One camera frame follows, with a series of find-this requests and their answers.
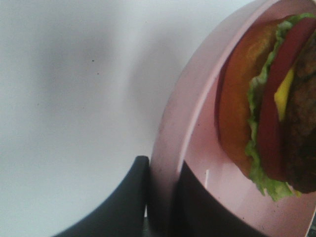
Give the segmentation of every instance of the yellow cheese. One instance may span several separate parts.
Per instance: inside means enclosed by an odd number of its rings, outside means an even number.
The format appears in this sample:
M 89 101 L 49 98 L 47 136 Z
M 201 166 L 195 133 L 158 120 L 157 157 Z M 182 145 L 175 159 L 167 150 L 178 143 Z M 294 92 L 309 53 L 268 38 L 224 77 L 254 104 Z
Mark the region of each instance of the yellow cheese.
M 284 80 L 282 81 L 281 85 L 277 89 L 274 98 L 276 103 L 276 108 L 278 112 L 278 119 L 280 121 L 284 120 L 285 117 L 285 109 L 286 109 L 286 102 L 288 93 L 294 79 L 294 68 L 291 68 L 287 75 L 285 76 Z

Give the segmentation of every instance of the lettuce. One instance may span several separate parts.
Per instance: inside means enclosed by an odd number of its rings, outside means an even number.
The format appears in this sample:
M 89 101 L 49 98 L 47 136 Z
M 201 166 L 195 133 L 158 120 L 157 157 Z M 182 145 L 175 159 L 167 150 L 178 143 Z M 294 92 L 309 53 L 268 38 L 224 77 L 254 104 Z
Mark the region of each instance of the lettuce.
M 276 42 L 273 51 L 268 55 L 267 61 L 265 62 L 261 73 L 254 77 L 249 84 L 249 90 L 247 94 L 250 118 L 248 120 L 251 128 L 251 140 L 248 142 L 245 153 L 253 158 L 249 178 L 253 183 L 256 184 L 258 190 L 265 195 L 265 191 L 271 196 L 273 201 L 277 201 L 283 197 L 293 195 L 293 191 L 286 182 L 280 182 L 267 177 L 260 165 L 260 155 L 256 146 L 256 137 L 259 122 L 259 113 L 263 90 L 268 79 L 270 66 L 278 52 L 279 47 L 284 42 L 286 33 L 302 18 L 314 17 L 312 14 L 304 13 L 289 17 L 277 27 L 276 31 Z

